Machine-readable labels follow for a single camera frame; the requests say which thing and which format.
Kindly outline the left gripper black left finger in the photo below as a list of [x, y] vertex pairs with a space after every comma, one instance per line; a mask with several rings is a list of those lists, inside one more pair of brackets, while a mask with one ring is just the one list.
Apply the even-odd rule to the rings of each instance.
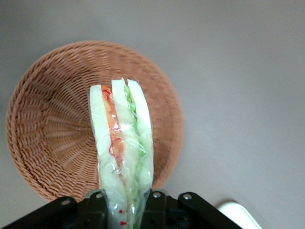
[[10, 223], [5, 229], [106, 229], [107, 204], [102, 192], [89, 192], [81, 202], [60, 197]]

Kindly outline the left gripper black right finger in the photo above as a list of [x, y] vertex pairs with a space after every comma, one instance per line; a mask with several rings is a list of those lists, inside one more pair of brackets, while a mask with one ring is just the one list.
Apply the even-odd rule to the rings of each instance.
[[193, 192], [174, 199], [153, 190], [142, 216], [144, 229], [239, 229], [235, 222]]

